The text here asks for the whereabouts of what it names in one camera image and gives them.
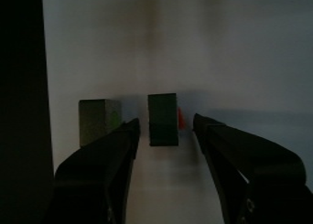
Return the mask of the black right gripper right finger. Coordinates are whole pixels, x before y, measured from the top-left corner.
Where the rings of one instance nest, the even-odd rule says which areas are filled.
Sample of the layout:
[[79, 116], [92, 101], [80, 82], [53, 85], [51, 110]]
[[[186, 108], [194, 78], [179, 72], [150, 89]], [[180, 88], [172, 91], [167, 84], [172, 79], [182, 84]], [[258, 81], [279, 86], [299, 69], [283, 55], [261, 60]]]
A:
[[225, 224], [313, 224], [313, 193], [299, 156], [262, 137], [195, 114], [192, 131]]

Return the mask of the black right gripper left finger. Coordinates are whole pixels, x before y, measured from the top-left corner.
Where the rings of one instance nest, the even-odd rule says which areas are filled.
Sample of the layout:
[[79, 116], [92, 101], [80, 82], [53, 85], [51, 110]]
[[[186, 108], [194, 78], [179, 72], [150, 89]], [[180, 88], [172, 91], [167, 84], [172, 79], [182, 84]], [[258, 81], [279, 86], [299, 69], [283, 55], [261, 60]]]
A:
[[41, 224], [126, 224], [139, 135], [134, 119], [61, 162]]

